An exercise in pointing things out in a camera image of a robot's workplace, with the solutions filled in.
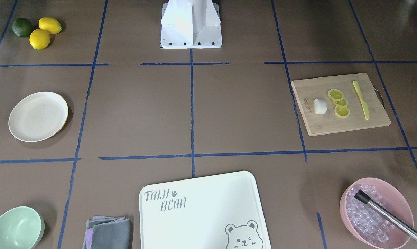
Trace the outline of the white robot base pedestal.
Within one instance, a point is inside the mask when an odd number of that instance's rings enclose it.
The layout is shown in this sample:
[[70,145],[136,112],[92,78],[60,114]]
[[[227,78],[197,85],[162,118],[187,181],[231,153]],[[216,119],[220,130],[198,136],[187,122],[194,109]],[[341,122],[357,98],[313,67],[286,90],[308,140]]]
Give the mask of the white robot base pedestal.
[[169,0],[162,5],[163,49],[222,47],[219,5],[211,0]]

